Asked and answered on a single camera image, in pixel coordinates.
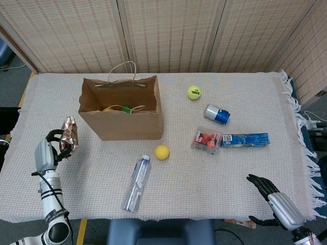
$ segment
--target yellow tennis ball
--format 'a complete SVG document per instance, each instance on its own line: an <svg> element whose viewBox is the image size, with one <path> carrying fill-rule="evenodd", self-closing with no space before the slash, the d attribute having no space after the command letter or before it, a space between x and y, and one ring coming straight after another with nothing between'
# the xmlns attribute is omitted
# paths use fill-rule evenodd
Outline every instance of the yellow tennis ball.
<svg viewBox="0 0 327 245"><path fill-rule="evenodd" d="M196 100L201 96L201 89L198 86L191 86L188 88L188 97L192 100Z"/></svg>
<svg viewBox="0 0 327 245"><path fill-rule="evenodd" d="M169 156L169 149L166 145L160 144L155 148L154 155L159 160L165 160Z"/></svg>

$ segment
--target plastic water bottle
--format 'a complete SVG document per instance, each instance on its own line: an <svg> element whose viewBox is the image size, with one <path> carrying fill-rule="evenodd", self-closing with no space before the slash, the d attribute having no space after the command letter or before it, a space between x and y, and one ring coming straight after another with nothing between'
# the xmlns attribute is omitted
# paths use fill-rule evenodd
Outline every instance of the plastic water bottle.
<svg viewBox="0 0 327 245"><path fill-rule="evenodd" d="M148 155L142 155L141 159L136 162L121 209L129 212L134 212L137 209L139 197L142 195L149 170L150 157Z"/></svg>

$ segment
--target blue can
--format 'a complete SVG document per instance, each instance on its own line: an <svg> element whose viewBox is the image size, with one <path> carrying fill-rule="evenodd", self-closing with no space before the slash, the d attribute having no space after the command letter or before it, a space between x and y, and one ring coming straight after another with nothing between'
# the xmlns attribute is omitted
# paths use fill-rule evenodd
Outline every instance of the blue can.
<svg viewBox="0 0 327 245"><path fill-rule="evenodd" d="M229 120L230 113L228 111L219 109L218 107L209 104L205 108L203 116L220 124L226 124Z"/></svg>

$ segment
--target black cable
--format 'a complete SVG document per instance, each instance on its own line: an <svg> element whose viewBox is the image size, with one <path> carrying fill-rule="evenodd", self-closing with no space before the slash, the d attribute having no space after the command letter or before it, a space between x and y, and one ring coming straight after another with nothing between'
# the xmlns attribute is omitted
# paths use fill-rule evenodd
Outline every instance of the black cable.
<svg viewBox="0 0 327 245"><path fill-rule="evenodd" d="M229 231L229 230L226 230L226 229L217 229L217 230L215 230L215 232L216 232L216 231L225 231L225 232L229 232L229 233L233 234L235 237L237 237L237 239L241 242L241 244L244 245L244 242L241 240L241 238L240 238L238 235L236 235L233 231Z"/></svg>
<svg viewBox="0 0 327 245"><path fill-rule="evenodd" d="M43 175L40 174L39 172L34 172L34 173L32 173L32 175L33 175L33 174L39 175L39 176L43 179L43 181L47 184L47 186L50 188L50 190L51 190L52 193L54 194L55 198L57 199L57 201L58 201L58 203L59 203L59 205L60 205L60 207L61 207L61 209L65 209L65 208L63 207L61 201L60 201L59 198L57 197L57 194L56 194L55 190L52 188L52 186L50 185L50 183L45 179L45 177L43 177ZM70 223L70 221L69 221L68 216L65 217L65 219L67 220L68 227L69 227L70 230L71 230L72 245L74 245L74 237L73 237L73 229L72 229L72 225L71 225L71 223Z"/></svg>

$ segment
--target blue chair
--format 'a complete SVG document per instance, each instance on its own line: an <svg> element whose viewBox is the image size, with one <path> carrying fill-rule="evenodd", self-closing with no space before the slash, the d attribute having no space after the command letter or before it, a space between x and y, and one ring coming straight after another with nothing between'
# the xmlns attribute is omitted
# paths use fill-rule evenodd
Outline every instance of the blue chair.
<svg viewBox="0 0 327 245"><path fill-rule="evenodd" d="M215 245L211 219L164 219L142 221L134 218L110 221L107 245Z"/></svg>

